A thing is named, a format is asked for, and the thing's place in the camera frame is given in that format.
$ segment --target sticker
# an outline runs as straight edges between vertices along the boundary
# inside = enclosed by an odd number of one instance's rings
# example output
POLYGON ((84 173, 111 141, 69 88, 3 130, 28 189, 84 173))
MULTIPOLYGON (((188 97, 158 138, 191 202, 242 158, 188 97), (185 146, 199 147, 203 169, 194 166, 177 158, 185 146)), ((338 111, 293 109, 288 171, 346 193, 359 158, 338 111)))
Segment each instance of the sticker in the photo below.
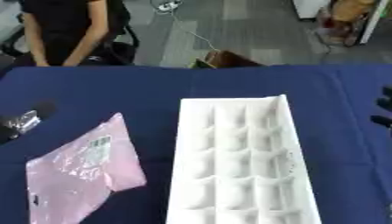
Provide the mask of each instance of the sticker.
POLYGON ((111 136, 97 138, 88 143, 83 168, 91 168, 109 161, 111 136))

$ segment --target blue tablecloth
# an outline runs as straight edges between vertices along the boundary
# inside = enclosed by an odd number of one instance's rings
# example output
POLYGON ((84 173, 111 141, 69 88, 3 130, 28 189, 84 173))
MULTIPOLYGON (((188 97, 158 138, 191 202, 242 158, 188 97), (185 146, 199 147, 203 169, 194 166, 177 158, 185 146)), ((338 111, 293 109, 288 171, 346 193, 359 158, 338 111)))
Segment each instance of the blue tablecloth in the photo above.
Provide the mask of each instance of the blue tablecloth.
POLYGON ((324 224, 387 224, 392 158, 372 124, 392 66, 272 66, 222 70, 150 67, 19 68, 0 82, 0 114, 37 102, 58 111, 0 146, 1 223, 27 223, 25 162, 122 112, 149 184, 120 192, 83 223, 164 223, 179 101, 287 94, 324 224))

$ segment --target gray carpet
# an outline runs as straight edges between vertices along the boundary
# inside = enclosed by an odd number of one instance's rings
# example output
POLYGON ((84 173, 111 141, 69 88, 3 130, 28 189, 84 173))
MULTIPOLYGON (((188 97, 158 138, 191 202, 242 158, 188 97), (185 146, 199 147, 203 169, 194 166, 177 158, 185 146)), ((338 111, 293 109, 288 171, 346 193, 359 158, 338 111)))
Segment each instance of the gray carpet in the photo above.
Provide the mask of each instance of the gray carpet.
MULTIPOLYGON (((148 0, 125 3, 142 41, 139 65, 187 67, 204 57, 211 48, 189 32, 210 39, 215 48, 267 65, 318 64, 328 50, 313 35, 313 23, 298 21, 291 0, 184 0, 175 13, 181 23, 156 14, 148 0)), ((15 11, 16 5, 0 2, 0 39, 15 23, 15 11)), ((324 63, 392 63, 390 37, 392 28, 381 23, 367 45, 334 47, 324 63)))

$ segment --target white foam tray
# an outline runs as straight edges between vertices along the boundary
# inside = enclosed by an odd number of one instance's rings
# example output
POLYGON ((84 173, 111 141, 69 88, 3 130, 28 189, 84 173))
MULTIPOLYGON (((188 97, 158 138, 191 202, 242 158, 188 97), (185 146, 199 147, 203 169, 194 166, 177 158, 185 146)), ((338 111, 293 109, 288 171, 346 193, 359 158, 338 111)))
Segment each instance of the white foam tray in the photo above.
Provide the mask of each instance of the white foam tray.
POLYGON ((321 223, 285 95, 181 102, 166 223, 321 223))

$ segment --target power strip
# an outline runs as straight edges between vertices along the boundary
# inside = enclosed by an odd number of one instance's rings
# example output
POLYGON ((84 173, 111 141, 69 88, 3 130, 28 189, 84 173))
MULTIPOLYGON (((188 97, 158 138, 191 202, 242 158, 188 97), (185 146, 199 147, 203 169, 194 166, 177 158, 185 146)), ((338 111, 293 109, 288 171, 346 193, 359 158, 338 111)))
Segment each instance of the power strip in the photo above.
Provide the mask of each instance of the power strip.
POLYGON ((174 0, 171 2, 161 3, 157 7, 157 12, 162 14, 167 14, 175 11, 180 5, 182 4, 181 1, 174 0))

